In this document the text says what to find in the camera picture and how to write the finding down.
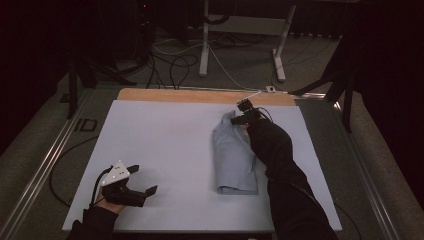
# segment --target folded towel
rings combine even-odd
[[[257,195],[255,154],[240,125],[232,125],[235,111],[224,114],[212,134],[217,190],[220,194]]]

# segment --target hand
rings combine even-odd
[[[103,188],[100,188],[99,194],[97,195],[97,200],[96,200],[97,204],[95,206],[102,207],[111,212],[119,214],[125,208],[125,205],[118,205],[118,204],[114,204],[114,203],[110,203],[106,201],[106,199],[104,198],[102,194],[102,190]]]

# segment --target black sleeve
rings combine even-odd
[[[67,240],[108,240],[112,239],[113,228],[118,214],[105,208],[92,207],[84,210],[83,221],[75,221]]]
[[[261,119],[247,132],[252,150],[267,167],[271,215],[278,239],[337,239],[306,175],[293,161],[292,141],[286,131]]]

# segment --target equipment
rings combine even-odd
[[[96,205],[96,203],[94,203],[96,189],[100,179],[106,173],[108,173],[108,175],[106,175],[105,179],[102,181],[102,194],[106,201],[125,206],[143,207],[146,198],[154,195],[158,186],[151,187],[147,189],[146,192],[130,190],[126,184],[129,181],[130,175],[138,172],[138,169],[138,165],[126,168],[121,160],[119,160],[115,166],[104,170],[96,181],[90,207]]]
[[[238,102],[237,108],[243,114],[241,116],[231,118],[231,123],[233,125],[251,124],[251,123],[259,120],[261,118],[261,116],[268,118],[263,113],[261,113],[258,108],[253,107],[253,104],[247,98]]]

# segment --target white stand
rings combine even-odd
[[[208,74],[208,57],[209,57],[209,45],[208,45],[208,33],[209,31],[220,31],[220,32],[235,32],[235,33],[251,33],[251,34],[267,34],[267,35],[279,35],[281,37],[280,44],[277,49],[273,49],[273,58],[275,64],[275,70],[277,71],[277,80],[281,83],[286,81],[284,74],[283,64],[281,61],[281,52],[283,51],[284,43],[286,42],[287,35],[289,33],[292,18],[295,12],[296,6],[290,7],[289,13],[286,19],[268,19],[268,18],[252,18],[252,17],[238,17],[231,16],[230,19],[220,25],[209,25],[208,23],[203,24],[203,48],[202,56],[200,59],[200,70],[199,75],[206,77]],[[205,0],[205,16],[207,18],[220,18],[219,15],[209,15],[209,0]]]

